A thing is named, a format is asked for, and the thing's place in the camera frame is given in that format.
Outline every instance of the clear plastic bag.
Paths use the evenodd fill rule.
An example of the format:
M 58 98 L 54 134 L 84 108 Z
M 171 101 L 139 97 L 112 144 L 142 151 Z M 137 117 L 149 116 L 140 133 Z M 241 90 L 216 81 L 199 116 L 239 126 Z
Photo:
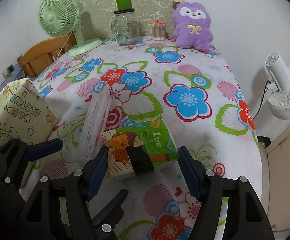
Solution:
M 96 157 L 104 145 L 100 133 L 105 131 L 112 98 L 108 93 L 93 93 L 78 143 L 79 162 L 82 165 Z

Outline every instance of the chair backrest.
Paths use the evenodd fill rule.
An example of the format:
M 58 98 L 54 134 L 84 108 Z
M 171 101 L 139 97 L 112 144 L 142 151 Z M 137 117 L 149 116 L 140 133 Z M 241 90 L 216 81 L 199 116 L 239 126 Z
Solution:
M 23 57 L 17 59 L 21 69 L 30 77 L 37 77 L 56 59 L 58 53 L 59 57 L 70 50 L 70 47 L 64 43 L 68 39 L 68 35 L 60 38 L 53 38 L 41 41 L 35 46 L 31 47 Z M 74 34 L 72 34 L 67 42 L 70 46 L 76 44 Z

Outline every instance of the jar handle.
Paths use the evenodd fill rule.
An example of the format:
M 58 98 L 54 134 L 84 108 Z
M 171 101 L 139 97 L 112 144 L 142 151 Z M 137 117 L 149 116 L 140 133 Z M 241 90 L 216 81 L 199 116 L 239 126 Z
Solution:
M 116 30 L 116 26 L 115 26 L 116 21 L 117 21 L 117 20 L 115 19 L 115 20 L 112 20 L 112 21 L 110 22 L 110 30 L 111 30 L 111 32 L 112 32 L 114 38 L 117 39 L 117 30 Z

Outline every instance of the table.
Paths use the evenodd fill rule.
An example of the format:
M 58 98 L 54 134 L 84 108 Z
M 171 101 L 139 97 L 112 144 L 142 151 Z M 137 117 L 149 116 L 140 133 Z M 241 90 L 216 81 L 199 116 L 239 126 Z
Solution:
M 26 198 L 40 176 L 67 176 L 81 166 L 77 145 L 91 93 L 111 92 L 113 103 L 107 130 L 162 115 L 177 147 L 186 146 L 193 158 L 220 176 L 246 176 L 261 197 L 262 166 L 258 142 L 243 93 L 221 53 L 179 49 L 175 38 L 157 42 L 143 37 L 136 45 L 119 46 L 104 40 L 76 57 L 67 54 L 33 82 L 59 121 L 49 139 L 59 137 L 63 149 L 35 163 L 22 194 Z M 177 163 L 131 179 L 104 179 L 89 203 L 92 217 L 122 188 L 129 195 L 125 215 L 116 226 L 119 239 L 187 239 L 200 203 L 186 186 Z M 224 231 L 228 199 L 215 239 Z M 66 221 L 64 198 L 60 199 Z

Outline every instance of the blue gripper pad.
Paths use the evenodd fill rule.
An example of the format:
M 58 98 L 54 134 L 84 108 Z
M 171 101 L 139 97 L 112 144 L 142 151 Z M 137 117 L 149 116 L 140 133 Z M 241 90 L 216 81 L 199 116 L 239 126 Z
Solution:
M 178 148 L 178 154 L 178 164 L 183 173 L 190 195 L 195 197 L 197 201 L 202 201 L 204 194 L 200 189 L 202 186 L 201 184 L 204 184 L 204 182 L 199 179 L 197 172 L 204 172 L 205 168 L 199 161 L 192 158 L 186 147 Z
M 48 155 L 56 153 L 63 148 L 63 141 L 59 138 L 28 146 L 28 152 L 24 156 L 26 161 L 34 162 Z
M 94 160 L 95 168 L 89 179 L 87 198 L 91 200 L 94 196 L 98 194 L 98 191 L 101 187 L 102 181 L 104 179 L 105 173 L 107 171 L 107 155 L 108 148 L 102 147 L 98 152 L 98 155 Z

